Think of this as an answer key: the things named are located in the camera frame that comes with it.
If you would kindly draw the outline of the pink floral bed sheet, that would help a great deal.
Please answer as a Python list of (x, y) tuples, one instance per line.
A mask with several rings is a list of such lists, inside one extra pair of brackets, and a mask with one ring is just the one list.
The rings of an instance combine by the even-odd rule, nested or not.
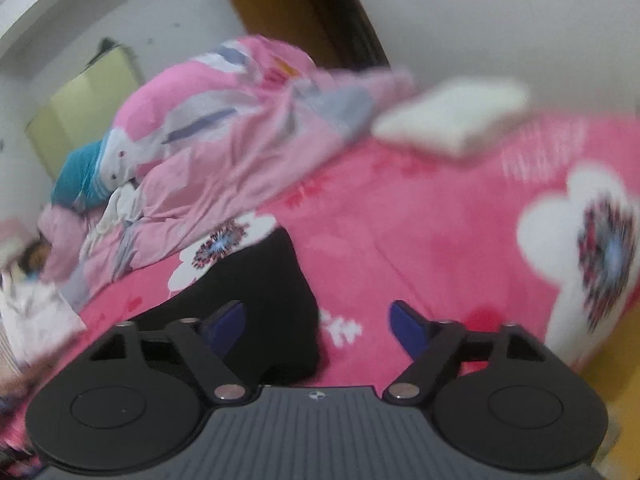
[(542, 115), (457, 160), (359, 140), (71, 306), (86, 330), (37, 366), (2, 370), (2, 411), (24, 412), (32, 389), (112, 326), (134, 323), (277, 228), (291, 237), (320, 313), (321, 362), (306, 384), (387, 385), (400, 362), (386, 322), (396, 300), (477, 330), (520, 324), (579, 368), (638, 288), (639, 123)]

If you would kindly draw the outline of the pink patterned quilt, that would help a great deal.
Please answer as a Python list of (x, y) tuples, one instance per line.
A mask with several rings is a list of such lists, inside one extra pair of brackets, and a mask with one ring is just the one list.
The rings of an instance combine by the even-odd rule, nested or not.
[(102, 138), (100, 173), (122, 180), (108, 201), (83, 214), (53, 205), (70, 229), (43, 229), (41, 277), (81, 309), (303, 180), (415, 93), (406, 70), (324, 70), (262, 36), (171, 66), (126, 99)]

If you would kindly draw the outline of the teal striped pillow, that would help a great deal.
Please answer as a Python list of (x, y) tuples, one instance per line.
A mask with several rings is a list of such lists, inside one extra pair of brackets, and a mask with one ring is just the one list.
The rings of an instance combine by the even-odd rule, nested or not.
[(65, 159), (51, 193), (52, 205), (83, 214), (108, 201), (122, 184), (117, 174), (102, 176), (105, 139), (73, 150)]

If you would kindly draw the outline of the brown wooden door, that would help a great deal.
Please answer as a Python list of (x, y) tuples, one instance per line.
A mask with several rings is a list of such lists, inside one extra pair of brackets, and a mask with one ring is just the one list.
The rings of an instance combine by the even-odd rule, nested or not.
[(230, 0), (250, 34), (282, 40), (326, 68), (365, 70), (388, 58), (360, 0)]

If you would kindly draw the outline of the white folded cloth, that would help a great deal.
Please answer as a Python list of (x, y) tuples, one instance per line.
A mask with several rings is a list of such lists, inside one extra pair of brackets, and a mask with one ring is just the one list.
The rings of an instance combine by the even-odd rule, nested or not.
[(533, 115), (533, 96), (511, 78), (454, 78), (375, 119), (372, 136), (395, 148), (459, 159), (477, 153)]

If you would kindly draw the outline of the white crumpled garment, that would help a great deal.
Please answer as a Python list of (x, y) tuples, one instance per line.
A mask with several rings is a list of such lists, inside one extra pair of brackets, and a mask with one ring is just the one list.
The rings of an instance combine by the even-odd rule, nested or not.
[(56, 356), (86, 330), (53, 284), (16, 282), (9, 271), (1, 272), (1, 325), (20, 367)]

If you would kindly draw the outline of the pale yellow wardrobe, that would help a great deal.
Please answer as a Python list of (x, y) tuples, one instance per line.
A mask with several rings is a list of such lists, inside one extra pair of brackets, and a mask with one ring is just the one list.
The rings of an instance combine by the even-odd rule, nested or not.
[(51, 179), (58, 177), (68, 154), (102, 138), (142, 82), (132, 51), (118, 44), (39, 107), (26, 136)]

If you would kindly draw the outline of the black garment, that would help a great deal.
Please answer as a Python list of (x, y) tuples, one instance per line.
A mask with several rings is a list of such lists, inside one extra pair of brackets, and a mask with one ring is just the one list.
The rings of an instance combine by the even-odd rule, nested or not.
[(224, 257), (194, 284), (135, 316), (140, 330), (180, 318), (208, 318), (230, 301), (246, 311), (246, 329), (224, 362), (247, 385), (289, 386), (314, 377), (321, 362), (320, 313), (291, 237), (277, 228)]

